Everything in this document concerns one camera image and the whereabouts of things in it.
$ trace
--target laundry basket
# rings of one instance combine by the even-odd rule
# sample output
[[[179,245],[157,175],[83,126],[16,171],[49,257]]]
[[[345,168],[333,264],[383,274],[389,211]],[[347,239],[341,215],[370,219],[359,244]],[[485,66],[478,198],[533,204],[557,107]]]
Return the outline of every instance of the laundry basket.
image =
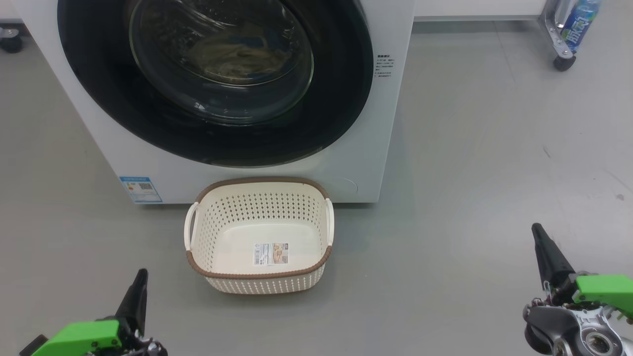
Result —
[[[319,281],[332,251],[334,209],[308,179],[223,181],[190,207],[184,239],[191,267],[222,292],[302,291]]]

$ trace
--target brown basket rim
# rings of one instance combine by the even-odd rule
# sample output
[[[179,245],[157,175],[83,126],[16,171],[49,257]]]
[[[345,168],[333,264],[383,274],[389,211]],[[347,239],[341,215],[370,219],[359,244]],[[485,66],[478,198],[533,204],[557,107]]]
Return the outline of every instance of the brown basket rim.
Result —
[[[202,201],[202,199],[210,191],[212,191],[212,190],[214,190],[216,188],[219,188],[219,187],[231,186],[231,185],[237,185],[237,184],[263,183],[263,182],[281,182],[281,183],[302,183],[302,184],[307,184],[307,185],[313,186],[314,188],[319,190],[319,192],[321,192],[321,194],[323,195],[323,197],[325,199],[329,198],[327,192],[325,191],[325,189],[323,187],[321,187],[321,185],[319,185],[319,183],[311,181],[309,179],[298,178],[298,177],[250,177],[250,178],[228,179],[226,181],[220,181],[220,182],[217,182],[217,183],[213,183],[212,185],[210,185],[210,186],[206,187],[204,190],[202,190],[202,192],[200,192],[200,194],[198,194],[198,196],[196,198],[196,202],[200,203]],[[189,261],[189,264],[191,265],[191,267],[196,272],[200,273],[201,275],[203,275],[204,277],[207,277],[207,278],[216,278],[216,279],[273,279],[273,278],[296,277],[296,276],[302,276],[304,274],[312,273],[312,272],[318,270],[319,268],[321,268],[321,266],[323,266],[325,264],[327,259],[330,257],[331,253],[332,253],[332,247],[328,246],[325,249],[325,253],[323,254],[323,257],[321,257],[319,262],[317,262],[312,267],[308,267],[306,269],[301,269],[301,270],[291,270],[289,272],[267,273],[267,274],[228,274],[228,273],[209,272],[207,270],[204,270],[204,269],[200,268],[200,266],[198,266],[198,264],[194,260],[194,255],[193,255],[193,253],[191,251],[187,251],[187,261]]]

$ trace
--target plastic bottle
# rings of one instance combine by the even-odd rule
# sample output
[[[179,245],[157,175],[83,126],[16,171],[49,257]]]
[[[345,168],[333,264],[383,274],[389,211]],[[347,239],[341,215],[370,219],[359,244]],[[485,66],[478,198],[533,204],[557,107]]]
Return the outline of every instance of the plastic bottle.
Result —
[[[602,0],[578,0],[569,14],[561,35],[572,52],[578,51],[580,42],[596,18],[601,3]]]

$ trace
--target label inside basket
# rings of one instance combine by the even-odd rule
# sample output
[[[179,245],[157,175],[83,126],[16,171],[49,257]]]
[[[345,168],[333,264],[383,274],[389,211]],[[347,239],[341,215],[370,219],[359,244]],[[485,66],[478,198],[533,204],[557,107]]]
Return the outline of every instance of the label inside basket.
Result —
[[[285,265],[288,263],[287,243],[256,243],[255,266]]]

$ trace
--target white wall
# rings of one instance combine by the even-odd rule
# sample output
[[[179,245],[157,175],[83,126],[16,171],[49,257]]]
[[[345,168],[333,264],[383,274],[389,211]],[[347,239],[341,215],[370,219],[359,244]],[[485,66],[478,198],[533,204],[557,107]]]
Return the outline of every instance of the white wall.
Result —
[[[538,16],[545,0],[418,0],[416,17]]]
[[[19,19],[11,0],[0,0],[0,22],[15,22]]]

